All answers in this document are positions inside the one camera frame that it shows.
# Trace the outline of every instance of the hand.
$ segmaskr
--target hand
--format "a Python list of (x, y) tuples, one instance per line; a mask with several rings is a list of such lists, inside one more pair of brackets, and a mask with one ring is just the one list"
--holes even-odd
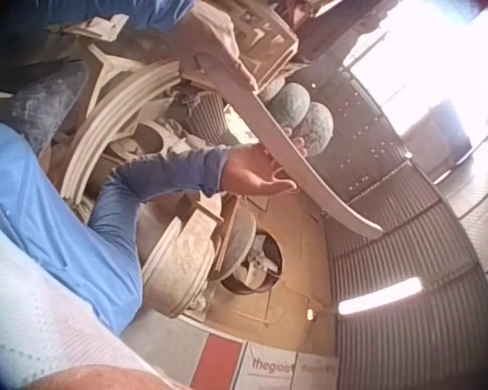
[[(297, 137), (292, 142), (306, 157), (303, 139)], [(271, 196), (296, 191), (298, 186), (293, 180), (278, 178), (282, 173), (285, 172), (261, 144), (243, 145), (229, 151), (221, 186), (224, 191), (236, 195)]]
[(231, 19), (214, 6), (198, 2), (168, 34), (168, 43), (172, 54), (179, 59), (182, 72), (198, 70), (196, 57), (205, 54), (217, 59), (246, 89), (258, 89), (255, 78), (238, 58)]

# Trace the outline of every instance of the window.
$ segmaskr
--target window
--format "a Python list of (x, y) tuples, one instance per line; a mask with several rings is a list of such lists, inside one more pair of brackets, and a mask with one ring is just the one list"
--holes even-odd
[(399, 135), (446, 99), (473, 145), (488, 132), (488, 11), (466, 25), (434, 2), (402, 0), (344, 65)]

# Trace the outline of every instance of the blue shirt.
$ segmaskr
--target blue shirt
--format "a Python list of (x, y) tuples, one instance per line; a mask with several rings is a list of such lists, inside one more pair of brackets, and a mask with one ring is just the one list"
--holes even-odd
[(125, 14), (137, 29), (168, 32), (197, 0), (9, 0), (2, 31), (20, 33), (51, 24), (75, 24), (95, 16)]
[(174, 189), (218, 192), (225, 161), (222, 149), (211, 149), (126, 164), (106, 184), (87, 226), (60, 198), (24, 138), (0, 124), (0, 230), (120, 334), (142, 303), (139, 202)]

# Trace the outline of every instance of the stone ball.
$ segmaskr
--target stone ball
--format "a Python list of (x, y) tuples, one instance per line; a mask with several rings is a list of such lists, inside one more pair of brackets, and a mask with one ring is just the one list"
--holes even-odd
[(267, 104), (272, 117), (285, 128), (295, 128), (306, 116), (311, 97), (300, 84), (289, 83), (282, 87)]
[(333, 116), (321, 103), (312, 102), (300, 124), (293, 129), (292, 137), (302, 137), (307, 156), (321, 153), (333, 136)]

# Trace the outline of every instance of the fluorescent light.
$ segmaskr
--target fluorescent light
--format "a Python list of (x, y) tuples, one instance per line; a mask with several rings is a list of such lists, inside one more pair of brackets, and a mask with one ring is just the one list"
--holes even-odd
[(441, 183), (448, 175), (450, 175), (450, 172), (452, 172), (452, 169), (450, 169), (449, 171), (446, 171), (445, 173), (443, 173), (441, 176), (439, 176), (435, 181), (434, 181), (434, 184), (439, 184)]
[(352, 314), (359, 311), (373, 309), (378, 306), (386, 305), (388, 303), (398, 301), (400, 299), (410, 297), (423, 289), (423, 285), (419, 278), (411, 278), (401, 283), (395, 284), (380, 291), (372, 292), (362, 297), (350, 299), (348, 301), (340, 302), (338, 305), (338, 313)]

